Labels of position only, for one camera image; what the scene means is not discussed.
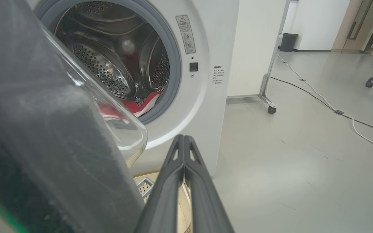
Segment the power cord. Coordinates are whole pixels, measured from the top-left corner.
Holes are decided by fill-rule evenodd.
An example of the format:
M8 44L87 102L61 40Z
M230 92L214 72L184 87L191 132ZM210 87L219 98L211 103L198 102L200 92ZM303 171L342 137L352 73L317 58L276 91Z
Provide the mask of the power cord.
M307 92L307 93L309 93L311 96L313 96L313 97L315 97L316 99L318 99L318 100L320 100L320 102L322 102L324 105L326 105L328 108L330 108L331 110L333 110L333 111L335 111L335 112L337 112L337 110L335 109L335 108L333 108L332 107L332 105L330 105L330 103L321 95L321 94L319 94L316 90L315 90L315 88L312 86L312 85L310 85L305 79L303 79L302 78L302 76L299 74L299 73L297 73L287 62L285 62L277 53L276 53L276 55L278 56L278 58L280 58L280 60L282 60L283 61L283 63L284 64L286 64L296 75L298 75L299 76L299 78L300 78L300 80L301 81L303 81L304 83L306 83L307 85L309 85L312 89L313 89L313 91L316 93L316 94L318 94L323 100L324 100L324 102L322 101L322 100L320 100L320 99L318 99L317 97L315 97L314 95L312 95L310 92L308 92L308 91L306 91L306 90L304 90L304 89L302 89L302 88L300 88L300 87L298 87L298 86L296 86L296 85L294 85L294 84L291 84L291 83L288 83L288 82L285 82L285 81L282 81L282 80L279 80L279 79L277 79L277 78L273 78L273 79L275 79L275 80L278 80L278 81L282 81L282 82L284 82L284 83L288 83L288 84L291 84L291 85L293 85L293 86L295 86L295 87L297 87L297 88L299 88L299 89L302 89L303 91L305 91L305 92ZM370 139L368 139L368 138L366 138L365 136L363 136L362 134L360 134L357 130L356 130L356 128L355 128L355 121L357 121L357 120L355 120L353 117L351 117L351 116L348 116L348 115L346 115L346 114L340 114L340 115L342 115L342 116L344 116L344 117L346 117L346 118L350 118L350 119L352 119L352 126L354 127L354 130L355 130L355 133L356 134L358 134L359 136L361 136L363 139L365 139L365 140L367 140L367 141L369 141L369 142L371 142L371 143L373 143L373 141L372 140L370 140ZM360 122L360 121L358 121L359 123L362 123L362 124L364 124L364 125L367 125L367 126L369 126L369 127L372 127L373 128L373 126L370 126L370 125L368 125L368 124L365 124L365 123L363 123L363 122Z

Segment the gray glossy floor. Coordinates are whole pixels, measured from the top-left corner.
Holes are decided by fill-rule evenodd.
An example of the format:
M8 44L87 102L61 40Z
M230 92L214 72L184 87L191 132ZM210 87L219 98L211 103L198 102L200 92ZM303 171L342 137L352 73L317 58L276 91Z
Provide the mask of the gray glossy floor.
M333 107L373 125L373 56L280 56ZM277 59L271 75L312 92ZM373 144L293 86L271 80L268 97L274 115L258 98L226 105L213 180L236 232L373 232ZM356 128L373 140L373 129Z

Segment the beige basket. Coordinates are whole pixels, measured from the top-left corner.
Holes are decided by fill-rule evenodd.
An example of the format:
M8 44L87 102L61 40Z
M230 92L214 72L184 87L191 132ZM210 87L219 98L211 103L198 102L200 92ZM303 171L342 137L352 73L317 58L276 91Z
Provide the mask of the beige basket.
M153 188L150 181L154 183L158 177L158 174L159 172L153 172L134 177L135 183L138 184L139 192L141 194L146 193L146 195L143 197L145 203L148 201L151 193L149 190ZM178 190L178 233L192 232L192 208L189 194L190 191L188 186L183 183Z

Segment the caster wheel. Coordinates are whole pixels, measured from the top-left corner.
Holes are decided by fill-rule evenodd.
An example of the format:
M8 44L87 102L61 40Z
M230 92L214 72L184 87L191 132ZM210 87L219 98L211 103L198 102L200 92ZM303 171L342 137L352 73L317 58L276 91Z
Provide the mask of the caster wheel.
M373 86L373 83L372 82L367 82L366 84L365 84L365 87L372 87Z
M273 114L276 112L277 109L272 108L271 106L268 107L268 113Z

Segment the washing machine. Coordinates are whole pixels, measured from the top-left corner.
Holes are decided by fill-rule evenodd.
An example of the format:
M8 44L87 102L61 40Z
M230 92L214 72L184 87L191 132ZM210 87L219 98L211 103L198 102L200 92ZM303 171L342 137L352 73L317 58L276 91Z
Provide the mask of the washing machine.
M158 170L178 134L194 137L215 174L238 0L27 1L111 94L152 100L139 115L148 142L131 174Z

